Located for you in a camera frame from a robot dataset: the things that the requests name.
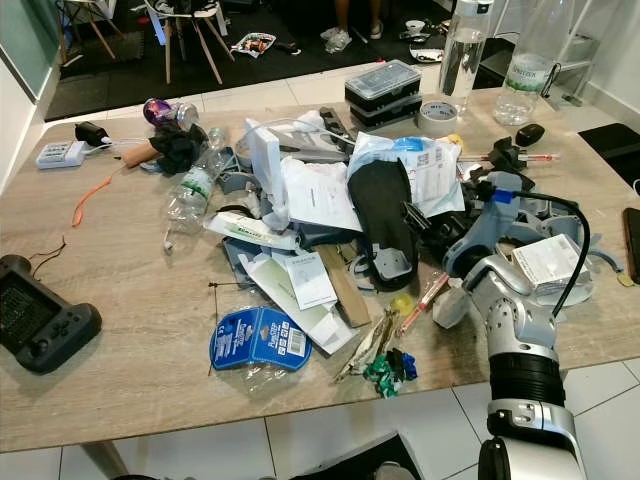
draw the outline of wooden table top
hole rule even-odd
[[[465,153],[484,154],[498,138],[513,135],[491,118],[495,90],[474,91],[459,123]],[[332,105],[347,125],[347,108]],[[226,127],[235,142],[246,116],[268,120],[299,115],[309,107],[207,113],[205,129]],[[561,153],[527,174],[540,191],[578,201],[605,248],[625,259],[621,212],[640,208],[631,188],[545,102],[535,120],[547,132],[531,152]],[[100,122],[114,139],[149,135],[142,118]],[[410,121],[383,135],[418,134]],[[249,396],[238,372],[209,375],[209,340],[215,328],[208,283],[233,282],[221,237],[204,232],[189,254],[162,252],[164,205],[179,176],[165,178],[139,169],[120,171],[85,206],[79,228],[70,222],[77,201],[111,174],[118,162],[100,154],[77,169],[39,171],[34,159],[46,143],[73,138],[73,125],[49,129],[0,198],[2,254],[30,256],[68,243],[62,255],[38,272],[41,281],[70,303],[89,302],[103,318],[102,332],[55,372],[36,376],[0,348],[0,451],[116,439],[233,422],[377,398],[370,382],[331,379],[351,356],[352,340],[332,357],[314,349],[291,382]],[[213,201],[220,203],[220,193]],[[562,368],[640,355],[640,292],[621,286],[595,259],[591,300],[565,309],[557,350]],[[220,314],[262,302],[235,286],[218,288]],[[419,377],[404,393],[487,380],[485,336],[471,321],[443,331],[428,317],[416,322],[400,348],[417,360]]]

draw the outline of clear plastic bottle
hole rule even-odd
[[[458,113],[467,108],[491,23],[492,6],[493,0],[459,0],[451,18],[438,90]]]
[[[493,116],[503,125],[531,119],[573,21],[573,0],[540,0],[513,52]]]
[[[167,216],[171,232],[193,235],[200,231],[215,181],[226,167],[220,154],[226,145],[224,132],[213,128],[208,137],[209,143],[169,199]]]

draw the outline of orange wire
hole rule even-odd
[[[104,182],[102,182],[100,185],[93,187],[91,190],[89,190],[87,193],[85,193],[82,198],[80,199],[80,201],[78,202],[78,204],[76,205],[75,210],[73,211],[73,219],[71,220],[71,226],[72,227],[77,227],[78,225],[80,225],[82,223],[82,217],[84,216],[84,212],[82,210],[82,205],[84,205],[84,202],[86,202],[87,200],[89,200],[89,198],[96,193],[98,190],[106,187],[107,185],[109,185],[111,183],[111,180],[113,179],[113,176],[118,173],[120,170],[122,170],[125,166],[123,165],[122,167],[119,167],[118,169],[114,170],[113,173],[111,175],[109,175]]]

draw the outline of game controller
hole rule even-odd
[[[101,325],[93,305],[70,305],[33,278],[26,258],[0,258],[0,344],[27,370],[55,370],[95,337]]]

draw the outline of tape roll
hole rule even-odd
[[[420,107],[416,121],[429,138],[446,137],[456,131],[458,110],[446,102],[428,102]]]

